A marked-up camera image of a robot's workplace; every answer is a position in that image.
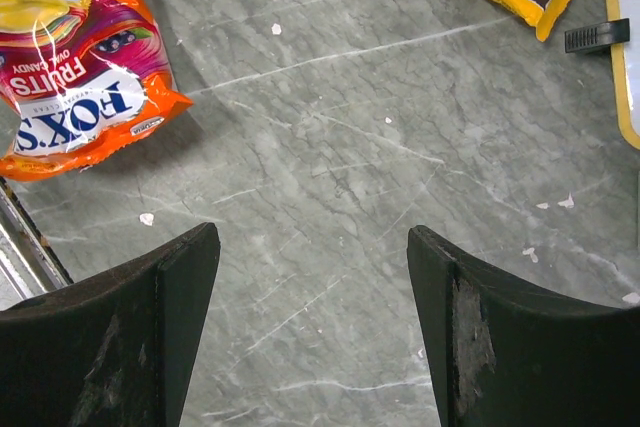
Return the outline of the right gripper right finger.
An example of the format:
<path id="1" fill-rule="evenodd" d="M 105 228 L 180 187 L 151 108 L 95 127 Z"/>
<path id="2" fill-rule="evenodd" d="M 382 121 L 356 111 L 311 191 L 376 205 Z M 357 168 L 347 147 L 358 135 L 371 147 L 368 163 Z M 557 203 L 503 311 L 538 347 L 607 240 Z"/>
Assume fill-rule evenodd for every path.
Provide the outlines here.
<path id="1" fill-rule="evenodd" d="M 431 229 L 408 269 L 444 426 L 635 426 L 639 311 L 542 288 Z"/>

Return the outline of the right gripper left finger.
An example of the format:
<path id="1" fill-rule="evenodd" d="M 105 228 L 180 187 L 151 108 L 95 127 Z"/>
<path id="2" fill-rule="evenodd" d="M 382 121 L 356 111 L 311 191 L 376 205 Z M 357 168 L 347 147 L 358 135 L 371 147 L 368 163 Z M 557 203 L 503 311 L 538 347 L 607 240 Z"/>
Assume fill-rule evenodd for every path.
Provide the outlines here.
<path id="1" fill-rule="evenodd" d="M 180 423 L 220 259 L 200 224 L 1 314 L 5 426 Z"/>

